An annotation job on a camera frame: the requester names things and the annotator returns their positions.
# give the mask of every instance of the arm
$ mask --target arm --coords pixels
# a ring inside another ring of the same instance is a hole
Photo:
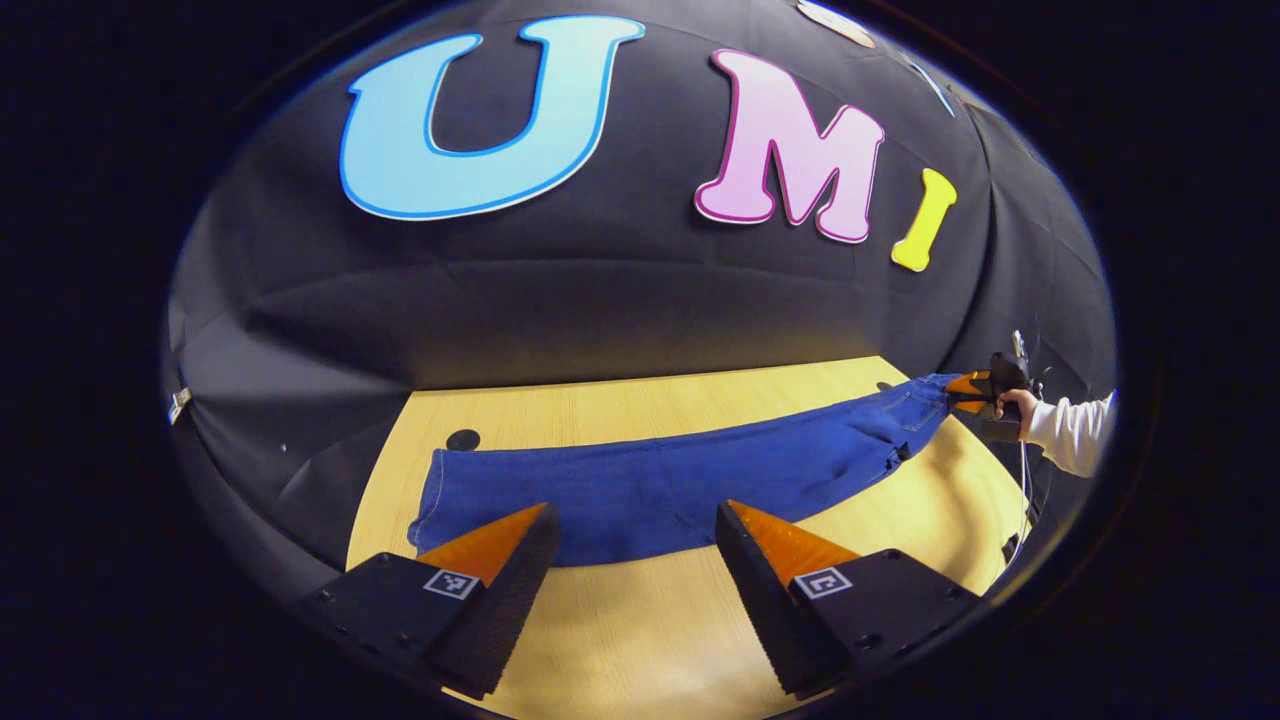
[[[1027,442],[1044,448],[1055,465],[1082,478],[1093,475],[1098,456],[1111,436],[1112,392],[1105,400],[1071,405],[1064,397],[1057,405],[1037,402],[1030,413]]]

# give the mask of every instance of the letter m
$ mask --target letter m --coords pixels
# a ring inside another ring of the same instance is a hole
[[[765,190],[772,156],[792,225],[832,184],[831,201],[818,210],[818,232],[841,242],[867,240],[876,154],[884,141],[879,123],[845,105],[819,135],[786,70],[736,50],[717,50],[712,61],[732,78],[733,110],[719,177],[694,193],[698,210],[724,223],[768,220],[776,206]]]

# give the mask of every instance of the wooden table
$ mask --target wooden table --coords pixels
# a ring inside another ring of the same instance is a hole
[[[431,451],[458,429],[477,430],[479,450],[636,441],[769,420],[906,379],[879,357],[861,357],[413,393],[370,475],[347,568],[383,551],[417,555],[407,528]],[[887,479],[797,525],[859,553],[897,547],[982,593],[1004,568],[1000,548],[1020,529],[1021,509],[1005,468],[947,418],[933,441]],[[719,552],[703,547],[616,565],[553,568],[497,692],[477,705],[529,720],[750,720],[800,703],[782,694]]]

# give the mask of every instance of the letter u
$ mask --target letter u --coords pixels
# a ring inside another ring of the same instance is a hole
[[[508,208],[547,192],[586,163],[600,140],[618,45],[643,37],[623,18],[575,15],[525,26],[543,45],[534,109],[524,132],[489,150],[451,152],[431,138],[444,70],[479,35],[433,42],[351,83],[356,100],[340,151],[342,187],[361,209],[438,220]]]

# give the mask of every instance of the black dot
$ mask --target black dot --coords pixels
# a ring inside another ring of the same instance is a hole
[[[458,430],[444,441],[444,447],[454,452],[468,452],[480,447],[480,433],[475,430]]]

